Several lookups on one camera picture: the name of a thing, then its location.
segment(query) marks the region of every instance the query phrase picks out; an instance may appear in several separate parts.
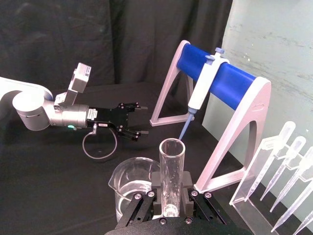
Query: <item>black curtain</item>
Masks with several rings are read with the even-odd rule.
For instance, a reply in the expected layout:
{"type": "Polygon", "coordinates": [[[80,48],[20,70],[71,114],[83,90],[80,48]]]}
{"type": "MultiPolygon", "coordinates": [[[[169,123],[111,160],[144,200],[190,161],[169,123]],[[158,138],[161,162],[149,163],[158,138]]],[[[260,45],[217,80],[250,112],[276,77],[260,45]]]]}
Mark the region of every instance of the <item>black curtain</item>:
{"type": "Polygon", "coordinates": [[[231,0],[2,0],[0,76],[68,87],[78,62],[89,86],[162,84],[183,39],[221,46],[231,0]]]}

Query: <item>white stand frame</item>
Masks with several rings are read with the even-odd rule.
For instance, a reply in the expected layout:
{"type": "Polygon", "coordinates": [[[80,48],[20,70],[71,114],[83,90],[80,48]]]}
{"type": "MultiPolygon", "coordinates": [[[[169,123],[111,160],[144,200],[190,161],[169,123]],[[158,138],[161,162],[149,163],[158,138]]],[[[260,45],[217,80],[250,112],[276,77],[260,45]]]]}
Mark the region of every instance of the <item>white stand frame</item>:
{"type": "MultiPolygon", "coordinates": [[[[155,110],[153,111],[152,117],[150,119],[150,124],[152,126],[161,126],[161,125],[167,125],[167,124],[173,124],[173,123],[179,123],[179,122],[185,122],[188,118],[188,112],[184,115],[178,115],[178,116],[171,116],[171,117],[161,117],[159,118],[161,109],[163,107],[165,98],[175,80],[180,70],[177,68],[178,60],[181,56],[181,52],[186,44],[190,44],[188,41],[183,40],[180,45],[178,46],[174,58],[172,60],[171,66],[167,72],[165,82],[163,84],[160,96],[158,97],[155,110]]],[[[191,77],[187,77],[186,79],[186,86],[187,86],[187,100],[189,101],[191,94],[194,90],[193,80],[191,77]]]]}
{"type": "MultiPolygon", "coordinates": [[[[160,111],[164,104],[165,98],[173,84],[174,79],[179,73],[177,62],[181,56],[181,52],[188,41],[182,41],[174,55],[170,69],[167,73],[160,96],[156,103],[150,124],[152,126],[166,125],[187,120],[188,113],[180,116],[159,118],[160,111]]],[[[231,118],[226,130],[224,131],[218,145],[213,151],[208,163],[206,164],[202,174],[200,175],[194,188],[200,192],[214,191],[219,188],[239,182],[244,176],[246,168],[249,166],[252,157],[257,150],[263,132],[268,105],[270,99],[271,82],[263,77],[257,77],[248,88],[246,94],[238,105],[233,117],[231,118]],[[246,151],[244,167],[240,170],[212,178],[217,167],[224,158],[235,139],[239,136],[245,126],[249,124],[249,140],[246,151]]],[[[188,77],[187,80],[187,97],[188,100],[193,92],[193,80],[188,77]]]]}

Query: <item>white wall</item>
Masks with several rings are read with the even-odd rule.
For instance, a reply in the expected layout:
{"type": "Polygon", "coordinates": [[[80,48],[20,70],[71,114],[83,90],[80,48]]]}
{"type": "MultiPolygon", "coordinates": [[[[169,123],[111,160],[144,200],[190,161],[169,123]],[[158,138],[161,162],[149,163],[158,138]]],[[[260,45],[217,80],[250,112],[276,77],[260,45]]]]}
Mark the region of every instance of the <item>white wall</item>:
{"type": "MultiPolygon", "coordinates": [[[[313,145],[312,12],[311,0],[234,0],[223,41],[224,56],[231,64],[272,82],[263,138],[277,135],[287,120],[293,120],[296,131],[291,139],[298,135],[307,138],[301,153],[313,145]]],[[[203,125],[219,139],[233,113],[211,95],[203,125]]],[[[245,129],[230,150],[241,162],[246,142],[245,129]]],[[[270,177],[268,174],[263,183],[267,184],[270,177]]],[[[278,182],[273,188],[274,195],[279,193],[283,183],[278,182]]],[[[283,203],[289,206],[292,195],[297,196],[301,188],[303,185],[298,183],[283,203]]],[[[302,220],[311,210],[313,204],[306,200],[296,215],[302,220]]]]}

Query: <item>black clamp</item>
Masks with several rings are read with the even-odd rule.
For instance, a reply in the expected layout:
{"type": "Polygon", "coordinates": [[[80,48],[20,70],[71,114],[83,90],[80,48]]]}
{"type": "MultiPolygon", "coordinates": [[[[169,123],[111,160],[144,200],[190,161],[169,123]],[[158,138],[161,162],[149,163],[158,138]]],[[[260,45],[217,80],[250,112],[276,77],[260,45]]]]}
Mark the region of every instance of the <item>black clamp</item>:
{"type": "Polygon", "coordinates": [[[93,128],[94,124],[103,128],[112,128],[118,136],[137,141],[141,134],[147,131],[133,131],[128,128],[128,115],[135,110],[147,109],[136,103],[119,103],[114,109],[89,107],[87,127],[93,128]]]}

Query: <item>white pipette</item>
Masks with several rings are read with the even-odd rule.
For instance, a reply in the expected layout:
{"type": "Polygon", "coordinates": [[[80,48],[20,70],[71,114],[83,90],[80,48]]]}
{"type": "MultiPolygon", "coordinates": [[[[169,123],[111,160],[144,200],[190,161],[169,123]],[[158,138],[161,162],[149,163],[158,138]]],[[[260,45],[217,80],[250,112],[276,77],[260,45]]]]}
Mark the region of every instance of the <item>white pipette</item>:
{"type": "Polygon", "coordinates": [[[279,195],[276,198],[276,201],[274,202],[272,208],[270,209],[270,212],[272,212],[276,205],[286,196],[286,194],[289,192],[289,190],[292,188],[295,182],[299,179],[299,176],[301,176],[304,171],[309,169],[312,166],[312,164],[313,164],[313,146],[309,148],[309,150],[301,160],[297,171],[293,174],[293,176],[286,183],[284,188],[280,191],[279,195]]]}
{"type": "Polygon", "coordinates": [[[285,144],[289,140],[290,136],[292,135],[293,131],[295,130],[295,123],[293,121],[287,121],[285,125],[283,126],[282,130],[280,131],[278,137],[277,137],[277,142],[268,157],[267,161],[265,162],[264,166],[262,167],[262,170],[260,171],[259,175],[253,182],[251,188],[249,189],[249,192],[247,196],[245,197],[245,202],[248,200],[248,198],[253,194],[255,189],[258,187],[259,183],[263,179],[265,173],[269,169],[270,165],[275,159],[275,155],[278,154],[278,152],[284,148],[285,144]]]}
{"type": "Polygon", "coordinates": [[[302,229],[304,229],[308,224],[313,221],[313,211],[303,220],[300,224],[299,228],[293,233],[293,235],[297,235],[302,229]]]}
{"type": "Polygon", "coordinates": [[[298,153],[300,152],[302,147],[305,145],[305,143],[306,143],[306,139],[303,136],[298,136],[297,138],[295,138],[295,140],[293,141],[293,143],[291,144],[290,148],[288,149],[288,151],[286,153],[285,159],[283,160],[282,164],[279,166],[279,168],[275,172],[273,178],[270,180],[270,182],[269,182],[267,188],[265,189],[265,191],[264,191],[260,201],[263,200],[265,195],[276,184],[277,180],[283,174],[283,172],[286,169],[287,165],[290,163],[290,161],[292,159],[294,159],[298,155],[298,153]]]}
{"type": "Polygon", "coordinates": [[[303,190],[300,196],[294,201],[294,203],[288,208],[288,210],[279,218],[274,228],[271,230],[273,232],[279,226],[281,226],[298,207],[304,202],[304,200],[311,194],[313,191],[313,181],[311,181],[308,186],[303,190]]]}
{"type": "Polygon", "coordinates": [[[215,55],[207,55],[207,62],[203,65],[199,78],[197,80],[196,86],[190,100],[188,102],[188,119],[180,133],[179,140],[181,140],[189,126],[192,117],[201,108],[205,97],[209,93],[210,87],[214,81],[214,78],[220,68],[222,63],[229,63],[227,59],[221,57],[224,50],[221,48],[215,49],[215,55]]]}

